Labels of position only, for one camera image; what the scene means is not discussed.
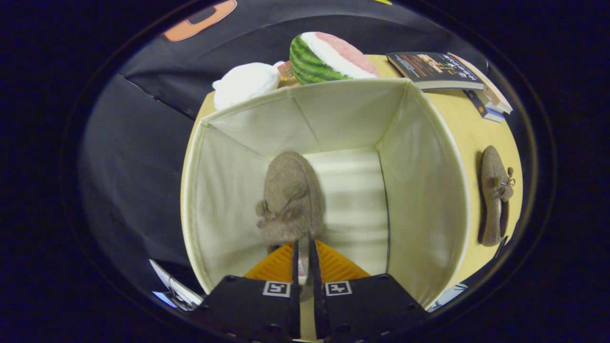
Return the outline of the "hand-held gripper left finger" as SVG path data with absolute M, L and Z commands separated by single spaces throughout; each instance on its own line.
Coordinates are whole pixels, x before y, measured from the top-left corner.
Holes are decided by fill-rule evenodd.
M 226 275 L 193 311 L 193 320 L 233 342 L 291 342 L 301 336 L 298 244 L 289 261 L 290 282 Z

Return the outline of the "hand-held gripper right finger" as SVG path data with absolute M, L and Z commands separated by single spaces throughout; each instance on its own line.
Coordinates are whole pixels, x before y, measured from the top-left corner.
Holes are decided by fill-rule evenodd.
M 322 263 L 309 240 L 315 334 L 325 342 L 389 342 L 417 331 L 427 311 L 390 274 L 322 282 Z

